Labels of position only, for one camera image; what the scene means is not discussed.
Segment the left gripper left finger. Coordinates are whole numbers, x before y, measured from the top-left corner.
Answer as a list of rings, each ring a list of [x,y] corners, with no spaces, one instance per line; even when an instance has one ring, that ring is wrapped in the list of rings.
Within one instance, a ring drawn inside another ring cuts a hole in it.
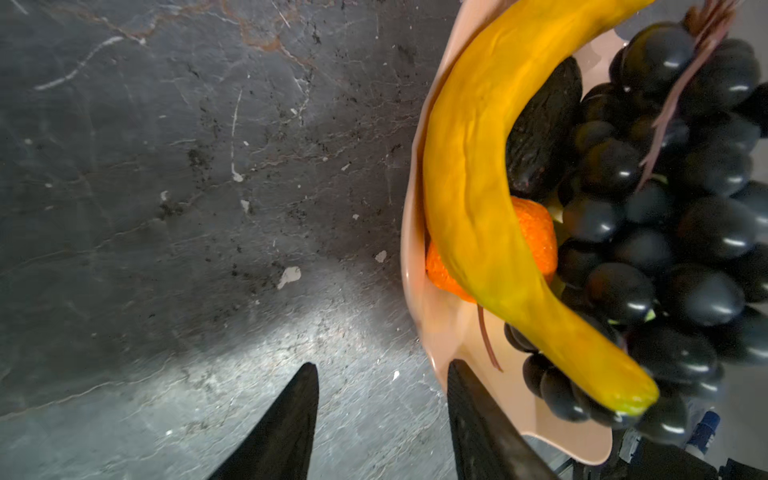
[[[210,477],[214,480],[306,479],[318,405],[318,370],[315,364],[307,362]]]

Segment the yellow fake banana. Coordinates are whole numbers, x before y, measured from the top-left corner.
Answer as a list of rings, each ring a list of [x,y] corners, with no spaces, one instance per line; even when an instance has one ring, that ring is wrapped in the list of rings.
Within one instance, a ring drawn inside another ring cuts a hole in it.
[[[451,276],[604,407],[636,416],[651,377],[552,292],[523,237],[505,168],[507,137],[554,69],[643,8],[640,1],[466,1],[422,153],[428,231]]]

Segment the black fake grapes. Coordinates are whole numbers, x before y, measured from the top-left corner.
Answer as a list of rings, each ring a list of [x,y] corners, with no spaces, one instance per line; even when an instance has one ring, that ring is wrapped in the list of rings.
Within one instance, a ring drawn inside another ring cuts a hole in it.
[[[664,101],[698,48],[691,21],[655,23],[613,57],[609,79],[582,83],[567,171],[539,201],[557,239],[561,301],[654,380],[644,414],[587,395],[518,330],[527,389],[557,418],[676,443],[688,401],[722,390],[726,363],[767,360],[767,187],[752,153],[767,135],[767,85],[753,47],[725,37]]]

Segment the dark fake avocado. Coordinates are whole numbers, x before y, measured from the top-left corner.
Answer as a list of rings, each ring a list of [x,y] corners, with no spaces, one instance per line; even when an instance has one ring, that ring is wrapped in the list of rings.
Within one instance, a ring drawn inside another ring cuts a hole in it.
[[[505,161],[511,195],[543,200],[562,180],[581,98],[581,71],[570,56],[530,99],[507,137]]]

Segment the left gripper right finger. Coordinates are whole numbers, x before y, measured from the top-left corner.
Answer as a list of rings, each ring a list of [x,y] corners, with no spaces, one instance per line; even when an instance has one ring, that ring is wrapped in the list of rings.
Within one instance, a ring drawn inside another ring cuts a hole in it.
[[[447,400],[460,479],[554,479],[463,360],[448,369]]]

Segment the pink scalloped bowl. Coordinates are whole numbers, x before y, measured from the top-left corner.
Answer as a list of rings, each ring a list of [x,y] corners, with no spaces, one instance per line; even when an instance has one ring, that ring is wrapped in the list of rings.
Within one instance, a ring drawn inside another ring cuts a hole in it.
[[[422,193],[422,150],[434,98],[465,47],[486,25],[509,7],[507,1],[465,1],[456,16],[435,79],[421,110],[411,147],[409,183],[401,228],[401,273],[409,312],[440,384],[447,383],[450,362],[464,360],[482,381],[499,408],[533,444],[539,454],[561,452],[582,464],[599,465],[618,450],[610,428],[594,421],[570,423],[555,417],[533,395],[522,377],[525,354],[514,349],[503,323],[492,314],[485,322],[500,366],[485,351],[475,305],[438,289],[427,278],[425,255],[429,240]]]

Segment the orange fake fruit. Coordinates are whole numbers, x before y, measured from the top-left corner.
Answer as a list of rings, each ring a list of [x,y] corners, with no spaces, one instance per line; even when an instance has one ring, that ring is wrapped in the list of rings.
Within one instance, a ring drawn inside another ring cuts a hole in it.
[[[511,200],[526,244],[539,271],[550,284],[558,266],[558,244],[553,219],[548,210],[537,202],[515,196],[512,196]],[[451,277],[433,242],[427,251],[425,270],[427,277],[437,288],[469,303],[476,303]]]

